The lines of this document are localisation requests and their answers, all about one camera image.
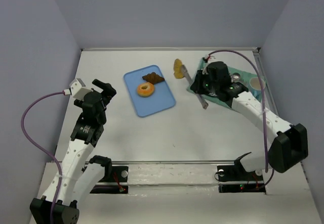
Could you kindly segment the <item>metal kitchen tongs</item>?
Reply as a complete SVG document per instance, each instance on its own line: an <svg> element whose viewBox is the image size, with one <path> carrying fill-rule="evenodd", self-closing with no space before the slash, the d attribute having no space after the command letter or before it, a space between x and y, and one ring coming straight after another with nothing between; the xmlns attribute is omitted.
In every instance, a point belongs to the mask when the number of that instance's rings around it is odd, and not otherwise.
<svg viewBox="0 0 324 224"><path fill-rule="evenodd" d="M180 70L181 70L181 73L184 75L184 77L187 79L189 85L192 85L193 84L193 80L190 77L190 75L189 75L189 73L188 73L187 68L185 67L185 65L181 65ZM201 95L199 95L199 94L196 94L195 93L195 95L198 98L198 100L199 100L202 108L203 109L207 109L208 103L206 102L206 100Z"/></svg>

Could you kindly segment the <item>oval seeded bread roll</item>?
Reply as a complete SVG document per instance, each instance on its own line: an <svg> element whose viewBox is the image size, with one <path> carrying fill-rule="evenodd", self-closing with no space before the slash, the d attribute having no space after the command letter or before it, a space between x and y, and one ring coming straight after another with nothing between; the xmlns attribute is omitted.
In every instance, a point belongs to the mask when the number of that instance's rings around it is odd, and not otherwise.
<svg viewBox="0 0 324 224"><path fill-rule="evenodd" d="M183 66L183 63L182 63L182 61L180 59L176 59L174 61L174 66L173 66L174 73L173 73L173 75L174 75L174 77L176 79L182 79L184 77L184 75L182 73L182 70L181 70L182 66Z"/></svg>

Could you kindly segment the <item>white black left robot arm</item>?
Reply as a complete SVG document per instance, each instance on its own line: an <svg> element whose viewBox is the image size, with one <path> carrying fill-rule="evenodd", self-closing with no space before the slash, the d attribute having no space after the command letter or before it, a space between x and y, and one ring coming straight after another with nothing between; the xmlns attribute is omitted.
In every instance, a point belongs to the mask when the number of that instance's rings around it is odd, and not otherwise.
<svg viewBox="0 0 324 224"><path fill-rule="evenodd" d="M92 82L98 92L79 78L61 91L74 98L82 112L73 128L68 148L61 162L53 158L58 171L40 198L34 198L30 211L36 223L77 223L81 202L97 182L112 172L111 159L95 155L86 163L97 145L106 123L106 108L116 95L109 83Z"/></svg>

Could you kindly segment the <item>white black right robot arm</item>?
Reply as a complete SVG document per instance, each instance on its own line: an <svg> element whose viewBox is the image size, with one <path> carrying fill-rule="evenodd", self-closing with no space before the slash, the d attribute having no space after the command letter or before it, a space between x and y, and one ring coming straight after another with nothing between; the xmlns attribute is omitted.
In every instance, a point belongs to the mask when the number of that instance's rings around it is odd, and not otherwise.
<svg viewBox="0 0 324 224"><path fill-rule="evenodd" d="M246 172L269 166L284 173L308 157L305 126L293 125L264 107L245 85L232 81L224 62L208 63L198 70L190 89L198 95L216 97L266 133L267 153L249 152L240 160Z"/></svg>

